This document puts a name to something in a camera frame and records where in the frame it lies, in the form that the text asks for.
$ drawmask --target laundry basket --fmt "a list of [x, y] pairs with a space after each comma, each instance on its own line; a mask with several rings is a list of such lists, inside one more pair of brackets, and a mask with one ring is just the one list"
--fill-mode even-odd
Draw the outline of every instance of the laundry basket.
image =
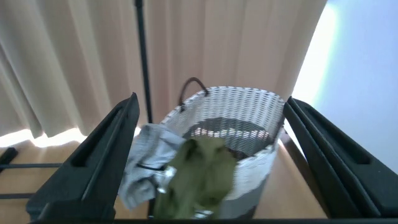
[[[182, 102], [185, 89], [197, 82], [202, 90]], [[179, 105], [161, 124], [185, 137], [224, 138], [237, 158], [233, 190], [220, 207], [218, 218], [252, 218], [271, 171], [283, 123], [283, 99], [255, 88], [205, 88], [192, 77], [183, 86]]]

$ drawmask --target curtain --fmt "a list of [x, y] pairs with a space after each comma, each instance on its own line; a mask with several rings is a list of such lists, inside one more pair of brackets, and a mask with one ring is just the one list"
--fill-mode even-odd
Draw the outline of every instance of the curtain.
[[[154, 122], [182, 83], [291, 94], [326, 0], [144, 0]], [[190, 86], [186, 98], [198, 87]], [[130, 0], [0, 1], [0, 136], [87, 135], [144, 87]]]

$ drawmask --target basket handle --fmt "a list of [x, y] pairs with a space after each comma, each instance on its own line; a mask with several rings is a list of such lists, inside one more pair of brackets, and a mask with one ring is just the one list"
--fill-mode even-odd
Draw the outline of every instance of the basket handle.
[[187, 86], [189, 85], [189, 83], [191, 83], [191, 82], [193, 82], [193, 81], [197, 82], [197, 83], [200, 85], [201, 89], [205, 92], [205, 96], [208, 96], [208, 95], [209, 95], [209, 91], [206, 89], [206, 87], [204, 86], [204, 84], [203, 84], [197, 77], [191, 77], [191, 78], [189, 78], [189, 79], [184, 83], [184, 86], [182, 87], [182, 90], [181, 90], [180, 99], [178, 100], [178, 105], [180, 106], [180, 113], [183, 112], [183, 111], [185, 111], [185, 104], [184, 104], [183, 101], [182, 101], [183, 96], [184, 96], [184, 93], [185, 93], [185, 90], [187, 89]]

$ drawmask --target green cloth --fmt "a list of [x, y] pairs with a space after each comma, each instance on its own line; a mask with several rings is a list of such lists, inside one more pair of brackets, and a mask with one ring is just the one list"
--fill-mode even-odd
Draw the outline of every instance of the green cloth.
[[185, 141], [167, 164], [177, 169], [166, 194], [156, 196], [154, 216], [159, 219], [193, 218], [210, 210], [216, 218], [224, 197], [233, 188], [236, 159], [224, 139], [200, 136]]

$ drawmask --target floor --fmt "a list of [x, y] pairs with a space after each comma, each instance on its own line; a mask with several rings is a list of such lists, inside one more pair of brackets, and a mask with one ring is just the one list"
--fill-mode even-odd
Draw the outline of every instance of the floor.
[[[30, 141], [22, 142], [15, 146], [19, 155], [12, 163], [63, 162], [77, 146], [77, 142], [70, 142], [62, 146], [39, 148]], [[0, 173], [0, 194], [35, 192], [56, 169], [6, 169]], [[0, 220], [4, 223], [29, 222], [29, 215], [25, 212], [26, 202], [27, 199], [0, 200]], [[114, 207], [116, 218], [145, 218], [147, 213], [147, 203], [129, 211], [117, 199]], [[326, 218], [325, 212], [281, 144], [254, 218]]]

